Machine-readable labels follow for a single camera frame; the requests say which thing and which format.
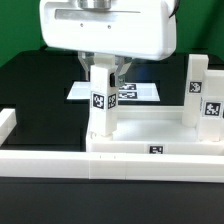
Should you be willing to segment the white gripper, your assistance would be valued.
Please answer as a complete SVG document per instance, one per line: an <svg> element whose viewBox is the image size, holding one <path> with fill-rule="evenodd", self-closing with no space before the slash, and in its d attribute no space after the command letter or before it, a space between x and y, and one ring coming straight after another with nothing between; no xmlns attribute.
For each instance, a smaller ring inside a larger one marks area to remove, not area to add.
<svg viewBox="0 0 224 224"><path fill-rule="evenodd" d="M122 87L132 58L162 60L175 51L177 0L106 0L101 8L85 7L88 1L96 0L41 0L39 5L44 41L79 51L86 81L94 53L116 55L110 86Z"/></svg>

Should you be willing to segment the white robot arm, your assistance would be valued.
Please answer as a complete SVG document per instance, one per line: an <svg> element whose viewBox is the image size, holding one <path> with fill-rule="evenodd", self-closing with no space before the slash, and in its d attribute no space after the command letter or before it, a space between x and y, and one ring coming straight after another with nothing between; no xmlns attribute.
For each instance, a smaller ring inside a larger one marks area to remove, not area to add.
<svg viewBox="0 0 224 224"><path fill-rule="evenodd" d="M45 43L75 50L85 61L109 54L118 68L112 85L124 83L123 67L135 58L163 60L176 49L179 0L41 0Z"/></svg>

